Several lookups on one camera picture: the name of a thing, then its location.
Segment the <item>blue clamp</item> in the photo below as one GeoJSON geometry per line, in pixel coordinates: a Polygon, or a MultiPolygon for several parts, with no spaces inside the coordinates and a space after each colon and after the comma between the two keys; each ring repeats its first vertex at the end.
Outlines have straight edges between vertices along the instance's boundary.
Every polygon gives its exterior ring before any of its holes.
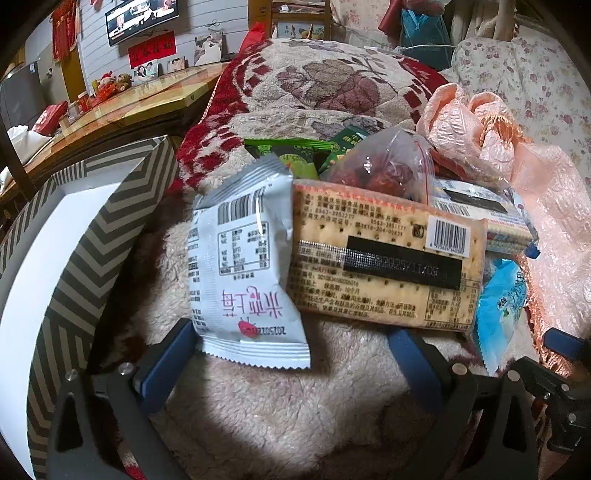
{"type": "Polygon", "coordinates": [[[557,328],[551,328],[544,334],[544,346],[568,360],[582,362],[588,370],[591,370],[591,343],[589,340],[583,340],[557,328]]]}
{"type": "Polygon", "coordinates": [[[153,345],[137,363],[134,390],[141,397],[141,411],[160,411],[184,367],[195,353],[197,333],[189,319],[180,319],[162,342],[153,345]]]}
{"type": "Polygon", "coordinates": [[[433,414],[441,413],[452,387],[443,355],[420,335],[403,328],[390,330],[388,345],[419,406],[433,414]]]}

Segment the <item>red decoration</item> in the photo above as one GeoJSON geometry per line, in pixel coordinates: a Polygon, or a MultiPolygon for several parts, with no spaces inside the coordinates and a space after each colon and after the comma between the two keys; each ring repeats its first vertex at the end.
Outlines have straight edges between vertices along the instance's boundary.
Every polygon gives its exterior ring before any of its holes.
{"type": "Polygon", "coordinates": [[[246,335],[248,338],[258,336],[258,329],[252,323],[240,320],[240,322],[238,322],[238,328],[240,329],[240,333],[246,335]]]}
{"type": "Polygon", "coordinates": [[[99,88],[99,93],[97,93],[95,99],[92,100],[92,108],[94,108],[97,105],[100,105],[105,100],[108,100],[115,94],[116,90],[117,87],[112,83],[110,85],[105,85],[104,87],[99,88]]]}
{"type": "Polygon", "coordinates": [[[78,0],[64,0],[51,14],[53,58],[62,61],[76,46],[78,0]]]}
{"type": "Polygon", "coordinates": [[[129,49],[129,64],[134,69],[147,61],[175,55],[176,52],[177,44],[174,40],[174,31],[166,32],[131,47],[129,49]]]}

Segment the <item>barcode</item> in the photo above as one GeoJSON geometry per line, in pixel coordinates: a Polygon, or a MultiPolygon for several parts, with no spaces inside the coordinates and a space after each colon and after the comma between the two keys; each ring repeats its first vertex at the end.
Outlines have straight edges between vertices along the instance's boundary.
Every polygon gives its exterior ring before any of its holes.
{"type": "Polygon", "coordinates": [[[457,203],[445,203],[435,200],[434,205],[438,209],[443,210],[447,213],[455,213],[456,215],[463,215],[464,217],[470,216],[470,212],[468,212],[468,209],[463,205],[458,205],[457,203]]]}
{"type": "Polygon", "coordinates": [[[470,228],[429,216],[426,247],[450,254],[470,256],[470,228]]]}
{"type": "Polygon", "coordinates": [[[263,212],[263,195],[265,187],[255,190],[252,193],[243,195],[231,202],[223,202],[217,208],[217,224],[240,220],[241,218],[263,212]]]}

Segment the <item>teddy bear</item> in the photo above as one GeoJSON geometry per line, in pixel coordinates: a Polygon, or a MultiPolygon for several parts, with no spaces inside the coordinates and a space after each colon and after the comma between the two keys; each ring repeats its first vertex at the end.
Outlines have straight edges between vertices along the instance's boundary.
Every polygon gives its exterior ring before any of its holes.
{"type": "Polygon", "coordinates": [[[131,75],[129,73],[122,73],[117,77],[115,82],[118,92],[123,92],[128,88],[131,88],[131,75]]]}

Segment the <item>white snack bag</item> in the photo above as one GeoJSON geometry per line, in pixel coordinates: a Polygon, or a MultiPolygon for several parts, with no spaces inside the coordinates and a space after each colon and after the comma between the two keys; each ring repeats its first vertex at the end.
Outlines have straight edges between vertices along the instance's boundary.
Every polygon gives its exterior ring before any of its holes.
{"type": "Polygon", "coordinates": [[[293,175],[274,154],[193,204],[189,293],[202,350],[248,365],[309,368],[300,312],[285,292],[293,175]]]}

